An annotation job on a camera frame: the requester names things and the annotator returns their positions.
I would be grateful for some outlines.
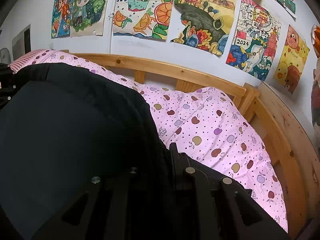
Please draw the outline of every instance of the metal screw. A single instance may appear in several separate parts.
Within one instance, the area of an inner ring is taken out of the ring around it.
[[[232,183],[232,179],[230,179],[229,177],[224,177],[224,178],[222,179],[222,182],[223,182],[224,184],[229,185],[229,184]]]
[[[92,182],[93,184],[99,183],[100,180],[101,180],[101,178],[100,178],[99,176],[95,176],[95,177],[92,177],[92,178],[91,178],[91,182]]]
[[[189,173],[189,174],[193,174],[193,173],[196,172],[196,169],[193,168],[193,167],[187,167],[187,168],[186,168],[186,172]]]

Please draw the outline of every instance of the polka dot blanket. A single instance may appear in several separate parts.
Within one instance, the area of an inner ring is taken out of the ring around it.
[[[193,93],[136,83],[88,60],[55,50],[33,51],[10,66],[18,71],[39,63],[64,62],[139,92],[150,105],[160,139],[180,152],[252,189],[251,197],[285,230],[286,209],[280,182],[263,142],[232,104],[213,87]]]

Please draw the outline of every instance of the wall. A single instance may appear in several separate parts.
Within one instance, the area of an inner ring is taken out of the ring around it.
[[[225,53],[216,56],[199,49],[194,49],[185,45],[170,43],[170,40],[177,38],[183,25],[180,21],[180,13],[173,8],[169,27],[168,39],[166,42],[140,39],[129,36],[112,36],[112,18],[115,0],[109,0],[104,23],[103,36],[67,37],[51,39],[51,16],[54,0],[18,0],[14,5],[1,29],[0,48],[7,47],[12,54],[12,39],[27,25],[31,24],[31,49],[54,48],[69,49],[70,52],[84,53],[108,53],[122,54],[150,59],[162,60],[169,63],[183,65],[203,72],[213,74],[231,82],[243,85],[245,82],[258,86],[260,81],[253,76],[225,64],[232,39],[229,39],[225,48]],[[240,0],[236,5],[235,18],[238,18]],[[282,19],[282,32],[278,42],[278,50],[273,61],[272,68],[266,79],[267,83],[272,82],[273,73],[277,67],[284,45],[288,24],[292,25],[298,33],[306,40],[311,49],[304,71],[302,73],[298,87],[291,96],[295,105],[300,106],[303,113],[311,121],[310,94],[313,81],[313,69],[316,66],[316,56],[314,54],[310,30],[313,24],[319,24],[316,17],[304,0],[297,1],[297,19],[294,20],[284,8],[275,0],[264,0],[261,2],[271,13]],[[233,23],[230,36],[233,37],[236,29],[236,20]]]

